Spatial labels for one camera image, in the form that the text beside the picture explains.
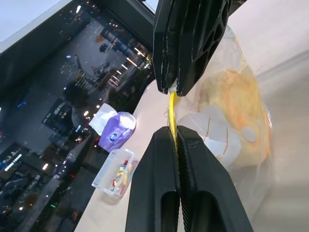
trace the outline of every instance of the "white table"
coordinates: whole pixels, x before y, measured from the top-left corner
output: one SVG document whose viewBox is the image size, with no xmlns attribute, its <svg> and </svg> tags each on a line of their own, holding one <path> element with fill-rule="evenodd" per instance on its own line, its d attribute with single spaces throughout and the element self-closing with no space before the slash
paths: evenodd
<svg viewBox="0 0 309 232">
<path fill-rule="evenodd" d="M 307 0 L 248 0 L 229 19 L 274 121 L 276 178 L 253 220 L 256 232 L 309 228 L 308 9 Z M 123 147 L 143 155 L 152 134 L 167 125 L 168 101 L 152 82 L 134 113 L 137 128 Z M 95 190 L 75 231 L 123 232 L 129 191 L 110 204 Z"/>
</svg>

